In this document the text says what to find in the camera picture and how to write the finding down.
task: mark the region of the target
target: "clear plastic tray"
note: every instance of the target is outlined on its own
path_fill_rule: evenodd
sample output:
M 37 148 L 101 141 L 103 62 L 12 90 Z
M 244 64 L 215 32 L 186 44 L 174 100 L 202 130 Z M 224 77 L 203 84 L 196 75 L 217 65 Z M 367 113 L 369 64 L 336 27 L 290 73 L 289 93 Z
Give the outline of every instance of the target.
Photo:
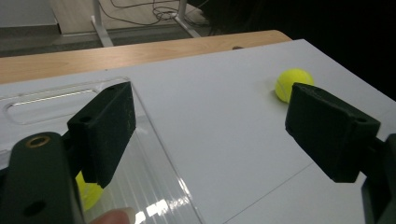
M 34 133 L 67 131 L 66 122 L 106 87 L 125 77 L 57 89 L 0 96 L 0 168 L 7 167 L 15 143 Z M 113 208 L 132 207 L 136 223 L 203 223 L 134 91 L 136 130 L 119 167 L 86 221 Z

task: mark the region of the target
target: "tennis ball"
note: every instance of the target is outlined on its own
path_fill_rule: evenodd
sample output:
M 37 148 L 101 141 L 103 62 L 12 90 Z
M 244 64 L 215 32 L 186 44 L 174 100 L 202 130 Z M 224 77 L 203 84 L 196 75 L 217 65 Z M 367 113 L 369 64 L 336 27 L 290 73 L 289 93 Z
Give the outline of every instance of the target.
M 100 199 L 103 189 L 96 183 L 85 183 L 82 172 L 76 176 L 79 197 L 84 211 L 92 208 Z
M 291 90 L 294 82 L 314 85 L 314 79 L 311 74 L 301 68 L 291 68 L 280 74 L 277 78 L 275 92 L 277 97 L 286 103 L 289 103 Z

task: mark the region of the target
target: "cable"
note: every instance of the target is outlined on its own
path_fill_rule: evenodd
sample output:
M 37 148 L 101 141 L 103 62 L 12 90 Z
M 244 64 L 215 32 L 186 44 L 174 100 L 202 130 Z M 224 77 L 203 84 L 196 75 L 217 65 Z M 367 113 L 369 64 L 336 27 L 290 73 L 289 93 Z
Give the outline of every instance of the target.
M 104 14 L 106 16 L 108 16 L 110 19 L 113 20 L 117 20 L 117 21 L 125 21 L 125 22 L 129 22 L 131 24 L 135 24 L 135 25 L 141 25 L 141 26 L 150 26 L 150 25 L 154 25 L 159 23 L 160 21 L 168 21 L 168 20 L 172 20 L 176 14 L 178 13 L 178 9 L 175 8 L 170 8 L 170 7 L 155 7 L 156 3 L 167 3 L 167 2 L 177 2 L 179 0 L 168 0 L 168 1 L 161 1 L 161 2 L 156 2 L 155 0 L 153 0 L 152 3 L 143 3 L 143 4 L 136 4 L 136 5 L 131 5 L 131 6 L 117 6 L 113 0 L 110 0 L 111 4 L 113 5 L 113 7 L 117 7 L 117 8 L 130 8 L 130 7 L 142 7 L 142 6 L 146 6 L 146 5 L 152 5 L 152 13 L 153 15 L 156 17 L 156 21 L 151 22 L 151 23 L 141 23 L 141 22 L 136 22 L 136 21 L 128 21 L 122 18 L 116 18 L 113 16 L 110 16 L 104 9 L 104 7 L 102 6 L 102 3 L 100 1 L 99 2 L 99 6 L 102 9 L 102 11 L 104 12 Z M 168 9 L 167 11 L 161 11 L 160 8 L 165 8 Z
M 116 5 L 114 3 L 114 0 L 110 0 L 110 3 L 111 3 L 111 5 L 113 7 L 121 8 L 121 9 L 152 5 L 151 12 L 152 12 L 152 14 L 155 16 L 155 18 L 157 20 L 154 21 L 154 22 L 151 22 L 151 23 L 142 23 L 142 22 L 129 21 L 129 20 L 125 20 L 125 19 L 122 19 L 122 18 L 116 18 L 116 17 L 110 16 L 105 11 L 102 3 L 100 1 L 98 1 L 98 2 L 99 2 L 99 6 L 102 9 L 102 11 L 104 12 L 104 14 L 106 16 L 108 16 L 110 19 L 117 20 L 117 21 L 125 21 L 125 22 L 131 23 L 131 24 L 141 25 L 141 26 L 150 26 L 150 25 L 155 25 L 155 24 L 159 23 L 160 21 L 172 20 L 172 19 L 174 19 L 177 16 L 178 11 L 180 9 L 180 3 L 178 4 L 177 9 L 176 8 L 172 8 L 172 7 L 156 6 L 156 4 L 161 4 L 161 3 L 180 2 L 179 0 L 165 0 L 165 1 L 159 1 L 159 2 L 157 2 L 156 0 L 153 0 L 151 3 L 141 3 L 141 4 L 135 4 L 135 5 L 129 5 L 129 6 L 119 6 L 119 5 Z M 194 10 L 198 9 L 199 7 L 202 7 L 207 2 L 209 2 L 209 0 L 205 0 L 201 5 L 199 5 L 198 7 L 194 8 L 193 10 L 191 10 L 191 11 L 189 11 L 189 12 L 187 12 L 185 14 L 185 21 L 186 21 L 186 23 L 188 25 L 195 26 L 195 27 L 207 27 L 207 26 L 209 26 L 209 22 L 208 21 L 197 23 L 197 22 L 192 21 L 192 19 L 187 16 L 188 14 L 192 13 Z

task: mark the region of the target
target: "table surface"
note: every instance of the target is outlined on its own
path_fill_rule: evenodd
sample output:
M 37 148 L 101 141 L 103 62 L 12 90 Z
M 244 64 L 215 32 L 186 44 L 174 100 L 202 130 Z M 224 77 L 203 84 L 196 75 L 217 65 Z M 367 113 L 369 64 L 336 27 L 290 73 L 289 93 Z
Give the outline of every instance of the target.
M 268 37 L 276 35 L 284 39 Z M 230 50 L 265 45 L 263 39 L 278 44 Z M 318 87 L 380 120 L 381 139 L 396 130 L 396 104 L 308 42 L 288 40 L 279 32 L 258 32 L 152 43 L 144 51 L 149 53 L 141 51 L 146 61 L 137 51 L 136 61 L 128 61 L 130 51 L 117 64 L 104 55 L 123 47 L 83 50 L 91 55 L 85 63 L 76 56 L 82 51 L 26 56 L 47 59 L 46 66 L 26 59 L 30 69 L 21 66 L 23 57 L 10 58 L 13 65 L 5 58 L 0 69 L 9 73 L 1 78 L 8 84 L 0 93 L 42 89 L 42 80 L 16 82 L 41 77 L 53 77 L 46 88 L 128 77 L 206 223 L 362 223 L 364 176 L 355 184 L 334 184 L 304 154 L 284 130 L 287 105 L 274 95 L 276 78 L 290 67 L 310 71 Z M 185 41 L 195 44 L 177 44 Z M 162 57 L 149 57 L 159 51 Z M 64 59 L 72 63 L 51 55 L 68 55 Z
M 102 49 L 0 58 L 0 84 L 99 71 L 206 53 L 275 44 L 291 39 L 279 31 L 216 35 Z

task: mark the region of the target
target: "floor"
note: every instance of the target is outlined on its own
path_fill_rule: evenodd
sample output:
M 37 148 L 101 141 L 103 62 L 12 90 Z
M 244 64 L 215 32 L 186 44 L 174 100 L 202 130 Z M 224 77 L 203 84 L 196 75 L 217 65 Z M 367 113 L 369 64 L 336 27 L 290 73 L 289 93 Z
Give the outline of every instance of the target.
M 62 34 L 94 32 L 92 0 L 49 0 Z M 171 20 L 180 8 L 179 0 L 99 0 L 103 25 L 107 30 L 176 24 Z M 186 15 L 196 22 L 205 21 L 201 10 L 186 5 Z
M 53 4 L 53 2 L 64 3 L 64 0 L 52 0 L 51 3 Z M 188 19 L 192 19 L 189 21 L 189 24 L 195 31 L 201 36 L 212 34 L 210 25 L 205 20 L 203 12 L 192 6 L 189 6 L 186 11 L 189 12 L 191 10 L 193 10 L 194 16 L 191 13 L 187 15 L 189 16 Z M 151 11 L 147 13 L 147 18 L 153 16 Z M 70 27 L 71 23 L 68 23 L 67 29 L 69 32 L 65 32 L 64 22 L 61 24 L 59 22 L 60 16 L 56 17 L 58 21 L 57 25 L 0 28 L 0 57 L 103 47 L 97 33 L 93 29 L 81 30 L 81 26 L 79 26 L 73 30 Z M 191 38 L 175 21 L 155 25 L 124 26 L 122 28 L 119 25 L 109 25 L 120 22 L 118 20 L 111 20 L 107 16 L 103 17 L 104 23 L 106 21 L 105 27 L 107 24 L 107 32 L 114 46 Z
M 201 36 L 210 32 L 209 27 L 194 29 Z M 191 38 L 178 25 L 112 30 L 108 34 L 114 46 Z M 2 28 L 0 36 L 0 57 L 102 48 L 96 33 L 62 35 L 57 26 Z

